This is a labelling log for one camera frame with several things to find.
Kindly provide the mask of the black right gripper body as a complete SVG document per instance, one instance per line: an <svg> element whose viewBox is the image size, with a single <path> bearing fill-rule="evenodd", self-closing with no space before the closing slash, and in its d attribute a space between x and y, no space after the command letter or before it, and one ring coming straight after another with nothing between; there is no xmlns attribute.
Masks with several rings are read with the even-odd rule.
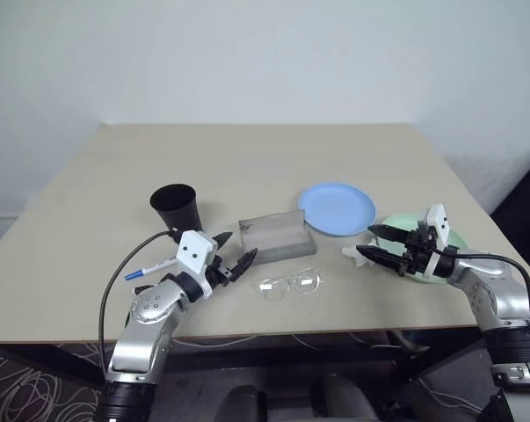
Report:
<svg viewBox="0 0 530 422"><path fill-rule="evenodd" d="M423 273L437 247L437 234L435 228L426 222L418 221L417 228L407 233L403 240L406 252L402 255L403 262L398 274Z"/></svg>

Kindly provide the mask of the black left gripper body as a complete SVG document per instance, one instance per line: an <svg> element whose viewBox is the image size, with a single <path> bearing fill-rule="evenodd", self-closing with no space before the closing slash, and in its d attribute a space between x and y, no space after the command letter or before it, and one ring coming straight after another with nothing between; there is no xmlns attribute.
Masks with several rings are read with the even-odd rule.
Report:
<svg viewBox="0 0 530 422"><path fill-rule="evenodd" d="M214 257L213 262L206 269L206 280L211 287L226 287L231 282L231 271L221 263L221 257Z"/></svg>

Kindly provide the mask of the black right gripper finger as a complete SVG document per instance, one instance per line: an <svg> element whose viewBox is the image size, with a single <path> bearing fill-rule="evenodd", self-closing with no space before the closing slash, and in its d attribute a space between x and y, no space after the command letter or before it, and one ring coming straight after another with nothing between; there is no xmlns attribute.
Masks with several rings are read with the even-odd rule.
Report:
<svg viewBox="0 0 530 422"><path fill-rule="evenodd" d="M367 229L377 237L390 242L405 243L408 238L407 230L395 228L387 224L374 224Z"/></svg>
<svg viewBox="0 0 530 422"><path fill-rule="evenodd" d="M377 246L357 245L356 250L375 264L394 270L398 275L406 274L406 259Z"/></svg>

